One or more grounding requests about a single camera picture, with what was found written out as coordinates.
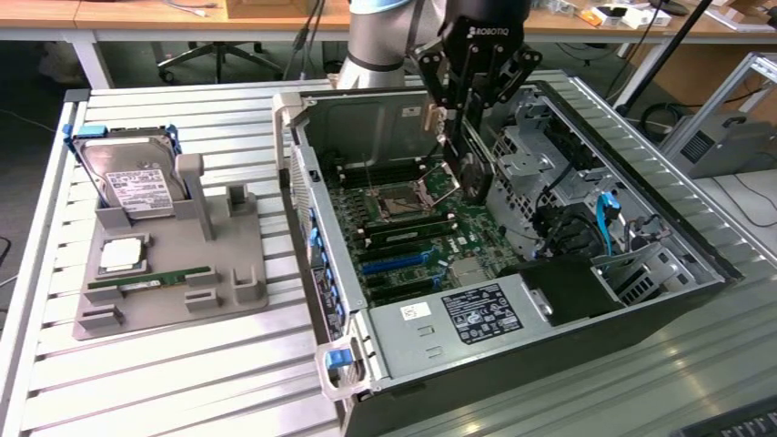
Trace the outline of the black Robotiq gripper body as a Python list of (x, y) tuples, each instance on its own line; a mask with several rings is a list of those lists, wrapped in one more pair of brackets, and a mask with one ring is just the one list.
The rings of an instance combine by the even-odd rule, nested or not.
[(501, 70), (524, 45), (529, 3), (448, 1), (440, 30), (448, 61), (445, 106), (460, 109), (472, 90), (490, 97), (502, 87)]

